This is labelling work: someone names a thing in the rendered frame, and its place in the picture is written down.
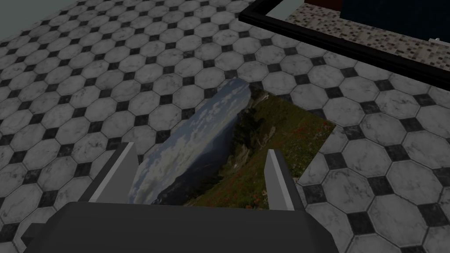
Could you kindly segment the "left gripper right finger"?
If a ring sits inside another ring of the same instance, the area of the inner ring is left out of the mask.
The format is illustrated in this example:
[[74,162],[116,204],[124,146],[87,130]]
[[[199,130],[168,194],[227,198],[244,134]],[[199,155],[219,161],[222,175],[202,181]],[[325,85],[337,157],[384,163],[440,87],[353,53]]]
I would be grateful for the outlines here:
[[268,149],[264,177],[270,210],[305,210],[280,150]]

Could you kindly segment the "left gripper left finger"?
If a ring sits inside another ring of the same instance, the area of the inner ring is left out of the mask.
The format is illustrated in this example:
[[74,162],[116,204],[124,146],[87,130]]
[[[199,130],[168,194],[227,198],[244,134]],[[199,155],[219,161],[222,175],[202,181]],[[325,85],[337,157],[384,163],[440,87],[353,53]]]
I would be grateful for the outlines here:
[[135,144],[121,143],[78,201],[126,203],[138,166]]

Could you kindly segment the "landscape picture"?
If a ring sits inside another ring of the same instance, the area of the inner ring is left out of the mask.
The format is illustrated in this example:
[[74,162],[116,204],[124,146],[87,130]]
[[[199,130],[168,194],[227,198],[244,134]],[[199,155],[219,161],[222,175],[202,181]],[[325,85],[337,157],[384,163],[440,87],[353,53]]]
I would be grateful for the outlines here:
[[286,94],[232,79],[144,158],[127,201],[267,209],[268,150],[280,150],[298,180],[334,128]]

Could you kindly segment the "black framed doorway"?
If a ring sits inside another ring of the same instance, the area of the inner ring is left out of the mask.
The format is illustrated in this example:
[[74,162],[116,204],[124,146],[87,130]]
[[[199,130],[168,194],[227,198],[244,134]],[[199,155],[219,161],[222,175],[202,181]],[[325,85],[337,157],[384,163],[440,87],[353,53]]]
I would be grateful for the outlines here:
[[267,13],[282,1],[255,0],[239,13],[238,19],[270,32],[450,91],[450,71],[267,16]]

